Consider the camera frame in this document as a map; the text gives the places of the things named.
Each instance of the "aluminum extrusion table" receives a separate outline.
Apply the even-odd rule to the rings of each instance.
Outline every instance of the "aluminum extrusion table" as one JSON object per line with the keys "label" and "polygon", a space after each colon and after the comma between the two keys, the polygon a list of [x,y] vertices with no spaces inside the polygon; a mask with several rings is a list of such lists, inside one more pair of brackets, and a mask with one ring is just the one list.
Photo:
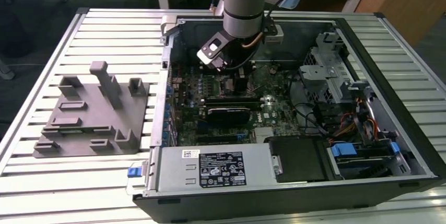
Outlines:
{"label": "aluminum extrusion table", "polygon": [[[162,45],[162,15],[197,10],[80,9],[0,143],[1,223],[154,223],[125,193],[126,168],[148,158]],[[284,17],[343,17],[446,160],[446,86],[384,18],[373,14],[275,12]],[[134,155],[36,159],[33,145],[50,115],[61,76],[89,75],[90,61],[106,61],[117,80],[150,83],[141,152]],[[444,223],[446,189],[409,193],[361,209],[227,219],[200,223]]]}

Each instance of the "blue latch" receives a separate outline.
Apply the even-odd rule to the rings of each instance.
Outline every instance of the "blue latch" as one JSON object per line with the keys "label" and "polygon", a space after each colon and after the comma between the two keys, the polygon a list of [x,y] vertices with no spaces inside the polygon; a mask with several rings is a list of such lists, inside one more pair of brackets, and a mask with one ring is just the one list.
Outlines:
{"label": "blue latch", "polygon": [[126,177],[128,178],[141,177],[141,167],[128,168]]}
{"label": "blue latch", "polygon": [[331,147],[332,156],[355,155],[356,149],[351,143],[339,143]]}
{"label": "blue latch", "polygon": [[244,138],[245,134],[236,134],[236,140],[241,141]]}
{"label": "blue latch", "polygon": [[393,152],[395,154],[397,154],[397,153],[399,153],[399,146],[397,146],[396,142],[391,142],[391,143],[389,143],[389,146],[391,146],[391,150],[392,150],[392,152]]}

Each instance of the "blue connector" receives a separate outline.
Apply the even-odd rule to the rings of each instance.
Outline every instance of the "blue connector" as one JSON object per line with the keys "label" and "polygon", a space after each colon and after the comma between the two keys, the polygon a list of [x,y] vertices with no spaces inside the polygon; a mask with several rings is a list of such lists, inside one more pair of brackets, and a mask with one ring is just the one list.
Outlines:
{"label": "blue connector", "polygon": [[391,147],[392,152],[395,154],[397,154],[399,153],[399,146],[397,146],[396,142],[391,142],[389,147]]}
{"label": "blue connector", "polygon": [[168,139],[168,132],[162,132],[162,133],[161,133],[161,138],[162,138],[162,140],[166,140],[166,139]]}
{"label": "blue connector", "polygon": [[339,143],[331,147],[332,156],[337,157],[341,155],[356,155],[356,150],[353,144],[351,143]]}
{"label": "blue connector", "polygon": [[236,141],[241,141],[241,139],[244,138],[245,134],[236,134]]}
{"label": "blue connector", "polygon": [[166,92],[166,95],[172,95],[173,89],[170,86],[166,86],[165,92]]}
{"label": "blue connector", "polygon": [[128,178],[141,177],[141,167],[128,168],[126,177]]}

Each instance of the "power supply label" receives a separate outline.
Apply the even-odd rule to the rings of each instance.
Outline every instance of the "power supply label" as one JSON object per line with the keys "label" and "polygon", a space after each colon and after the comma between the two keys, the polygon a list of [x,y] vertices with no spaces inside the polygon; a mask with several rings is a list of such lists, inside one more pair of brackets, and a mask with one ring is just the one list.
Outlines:
{"label": "power supply label", "polygon": [[200,154],[201,188],[245,185],[241,152]]}

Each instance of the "green circuit board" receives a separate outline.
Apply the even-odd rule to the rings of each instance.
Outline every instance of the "green circuit board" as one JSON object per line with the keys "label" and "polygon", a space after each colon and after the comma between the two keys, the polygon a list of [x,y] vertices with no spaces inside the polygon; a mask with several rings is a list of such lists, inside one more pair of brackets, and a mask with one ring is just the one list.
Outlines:
{"label": "green circuit board", "polygon": [[259,111],[249,112],[247,124],[233,128],[202,127],[204,110],[198,106],[202,98],[224,98],[231,96],[229,76],[201,75],[190,69],[181,75],[176,88],[176,126],[177,145],[194,146],[198,137],[236,136],[236,143],[255,143],[253,129],[271,127],[275,136],[297,135],[299,125],[292,115],[288,98],[288,72],[280,71],[273,64],[257,64],[248,76],[248,89],[237,96],[260,97],[263,104]]}

